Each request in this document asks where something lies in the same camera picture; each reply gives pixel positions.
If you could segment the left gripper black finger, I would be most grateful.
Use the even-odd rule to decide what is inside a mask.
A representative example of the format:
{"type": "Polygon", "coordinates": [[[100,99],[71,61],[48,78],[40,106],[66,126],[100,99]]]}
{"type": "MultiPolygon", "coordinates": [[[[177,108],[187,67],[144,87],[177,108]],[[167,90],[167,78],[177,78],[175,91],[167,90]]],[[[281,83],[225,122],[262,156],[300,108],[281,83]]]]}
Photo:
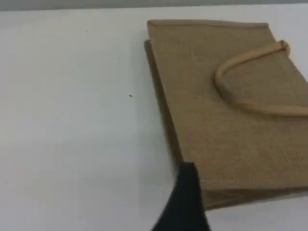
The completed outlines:
{"type": "Polygon", "coordinates": [[[175,186],[153,231],[208,231],[197,169],[194,163],[179,165],[175,186]]]}

